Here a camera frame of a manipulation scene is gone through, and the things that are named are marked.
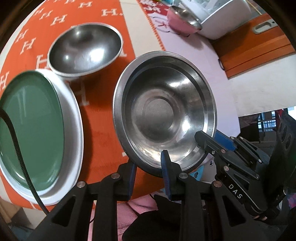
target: orange zigzag trim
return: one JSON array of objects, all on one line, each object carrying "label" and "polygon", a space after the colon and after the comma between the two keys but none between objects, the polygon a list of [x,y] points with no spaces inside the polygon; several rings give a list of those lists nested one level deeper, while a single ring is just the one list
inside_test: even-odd
[{"label": "orange zigzag trim", "polygon": [[154,27],[154,24],[152,23],[151,18],[150,18],[150,17],[148,16],[148,14],[146,13],[146,11],[145,11],[145,9],[143,8],[143,5],[140,3],[140,1],[137,0],[137,2],[138,2],[138,4],[140,5],[140,8],[142,9],[143,13],[145,14],[145,16],[146,16],[146,18],[147,18],[147,20],[148,20],[148,22],[149,22],[149,24],[150,24],[150,26],[151,26],[151,28],[152,28],[152,30],[153,30],[153,32],[154,32],[156,38],[157,38],[157,41],[158,41],[158,43],[159,43],[159,45],[160,45],[160,47],[161,47],[161,50],[162,50],[162,51],[165,51],[165,47],[164,47],[164,45],[163,45],[163,42],[161,41],[161,38],[159,37],[159,35],[158,35],[158,33],[157,33],[157,30],[156,30],[156,28]]}]

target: white lettering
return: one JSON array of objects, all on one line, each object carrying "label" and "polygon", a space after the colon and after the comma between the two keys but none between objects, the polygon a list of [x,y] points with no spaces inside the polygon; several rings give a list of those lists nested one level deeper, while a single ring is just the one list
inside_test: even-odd
[{"label": "white lettering", "polygon": [[91,4],[92,4],[92,2],[87,2],[87,3],[82,2],[82,3],[80,3],[78,8],[83,8],[83,6],[91,7]]},{"label": "white lettering", "polygon": [[45,12],[44,14],[42,14],[42,16],[40,17],[39,20],[43,19],[43,17],[45,17],[45,18],[49,17],[52,12],[53,12],[53,10],[51,10],[49,12]]},{"label": "white lettering", "polygon": [[117,16],[118,14],[116,13],[117,8],[112,8],[111,11],[108,11],[107,9],[102,9],[102,17],[108,16],[108,13],[111,13],[111,16]]},{"label": "white lettering", "polygon": [[86,100],[86,94],[85,94],[85,86],[84,82],[80,82],[80,91],[75,92],[75,95],[80,95],[81,96],[81,102],[79,103],[80,106],[87,106],[89,105],[89,102]]},{"label": "white lettering", "polygon": [[51,26],[55,25],[57,21],[59,21],[59,23],[63,23],[65,22],[65,17],[67,16],[67,14],[63,15],[61,18],[59,17],[55,17],[54,21],[52,22]]},{"label": "white lettering", "polygon": [[36,68],[41,69],[39,65],[42,63],[46,63],[46,66],[44,67],[44,69],[50,69],[50,67],[48,66],[47,58],[41,59],[42,57],[43,57],[43,54],[37,55]]},{"label": "white lettering", "polygon": [[35,40],[36,40],[36,38],[33,38],[29,44],[28,44],[29,41],[24,42],[24,45],[22,47],[22,51],[20,52],[20,55],[25,51],[26,47],[27,47],[26,50],[31,49]]},{"label": "white lettering", "polygon": [[0,88],[1,88],[1,85],[3,85],[3,87],[2,87],[3,90],[6,88],[6,80],[7,80],[7,76],[8,76],[8,74],[9,74],[9,71],[6,72],[6,74],[5,74],[5,79],[3,79],[3,78],[4,78],[4,75],[2,75],[2,76],[0,77]]},{"label": "white lettering", "polygon": [[41,13],[43,11],[44,8],[41,8],[41,10],[36,10],[36,12],[34,13],[34,16]]},{"label": "white lettering", "polygon": [[15,43],[17,43],[20,39],[23,39],[26,32],[28,31],[29,29],[26,29],[23,33],[20,33],[20,35],[18,36],[17,40],[15,41]]},{"label": "white lettering", "polygon": [[124,51],[123,51],[123,49],[122,49],[122,51],[120,52],[120,55],[119,55],[119,57],[126,57],[126,56],[128,56],[126,53],[124,53]]}]

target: black mechanical device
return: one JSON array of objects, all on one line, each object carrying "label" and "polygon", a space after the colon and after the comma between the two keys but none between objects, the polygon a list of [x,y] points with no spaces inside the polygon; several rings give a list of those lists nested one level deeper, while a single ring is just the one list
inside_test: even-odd
[{"label": "black mechanical device", "polygon": [[[254,218],[275,218],[287,190],[295,189],[295,124],[283,114],[271,158],[243,138],[231,137],[236,149],[229,151],[197,132],[196,142],[214,156],[217,167],[216,181],[211,184],[182,172],[168,151],[161,153],[166,194],[182,203],[180,241],[267,240]],[[101,182],[78,182],[28,240],[87,240],[93,201],[97,200],[92,240],[117,241],[116,204],[130,199],[136,169],[129,160]],[[278,240],[294,240],[295,223]]]}]

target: white plate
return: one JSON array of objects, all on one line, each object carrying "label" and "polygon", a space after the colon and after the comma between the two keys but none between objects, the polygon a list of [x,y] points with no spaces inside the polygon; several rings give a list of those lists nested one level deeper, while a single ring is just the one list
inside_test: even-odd
[{"label": "white plate", "polygon": [[[83,127],[77,100],[63,79],[47,69],[37,69],[54,86],[62,109],[65,133],[65,148],[60,173],[47,189],[38,191],[44,205],[57,204],[77,183],[83,159]],[[12,188],[23,198],[37,204],[31,191],[21,186],[8,173],[0,159],[0,169]]]}]

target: black cable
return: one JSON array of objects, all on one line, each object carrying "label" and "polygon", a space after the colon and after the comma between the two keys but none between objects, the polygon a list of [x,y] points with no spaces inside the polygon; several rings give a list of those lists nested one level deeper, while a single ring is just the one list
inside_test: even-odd
[{"label": "black cable", "polygon": [[4,122],[6,123],[8,129],[9,129],[9,132],[10,132],[10,135],[11,135],[11,138],[12,138],[12,141],[13,141],[13,145],[15,147],[15,152],[17,154],[17,159],[20,163],[20,167],[22,169],[22,172],[24,174],[24,177],[26,179],[26,182],[29,186],[29,189],[31,190],[34,198],[36,199],[38,205],[40,206],[40,208],[42,209],[42,211],[47,215],[49,213],[49,211],[47,210],[47,208],[45,207],[45,205],[43,204],[43,202],[41,201],[39,195],[37,194],[36,192],[36,189],[30,179],[30,176],[28,174],[28,171],[26,169],[26,165],[24,163],[24,160],[23,160],[23,157],[22,157],[22,154],[21,154],[21,151],[20,151],[20,146],[19,146],[19,143],[18,143],[18,140],[17,140],[17,135],[15,133],[15,129],[13,127],[13,124],[9,118],[9,116],[7,115],[7,113],[2,109],[0,108],[0,117],[4,120]]}]

